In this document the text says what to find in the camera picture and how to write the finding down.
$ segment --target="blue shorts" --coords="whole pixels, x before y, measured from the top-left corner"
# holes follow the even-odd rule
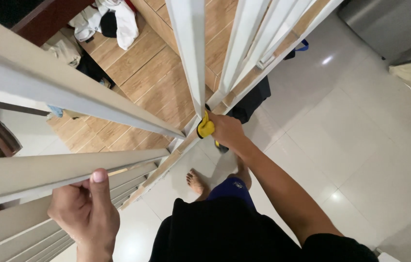
[[[206,200],[213,200],[224,196],[234,196],[243,199],[249,207],[255,208],[251,195],[243,180],[237,177],[225,179],[220,185],[210,192]]]

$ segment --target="person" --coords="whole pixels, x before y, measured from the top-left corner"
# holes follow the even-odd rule
[[[237,155],[238,172],[212,190],[194,170],[186,175],[199,198],[175,200],[172,215],[158,229],[150,261],[378,261],[336,229],[311,196],[244,135],[237,119],[209,117],[213,138]],[[248,168],[301,247],[256,211]],[[120,218],[106,170],[54,189],[48,214],[77,243],[78,261],[111,260]]]

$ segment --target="hand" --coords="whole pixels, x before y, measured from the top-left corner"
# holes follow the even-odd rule
[[[207,111],[209,119],[215,126],[212,137],[221,145],[224,145],[234,151],[240,143],[248,138],[244,134],[243,125],[239,120],[231,116],[215,115]]]
[[[76,242],[78,261],[111,261],[120,214],[110,201],[107,170],[54,189],[47,214]]]

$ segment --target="black shirt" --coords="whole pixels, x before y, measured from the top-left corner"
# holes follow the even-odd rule
[[[236,197],[185,203],[160,228],[150,261],[378,261],[364,245],[332,234],[299,247],[271,218]]]

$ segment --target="blue bag strap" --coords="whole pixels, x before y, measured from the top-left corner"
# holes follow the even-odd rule
[[[301,43],[304,45],[303,47],[299,48],[299,49],[294,49],[295,51],[306,51],[309,49],[309,43],[307,42],[306,39],[303,39],[301,41]]]

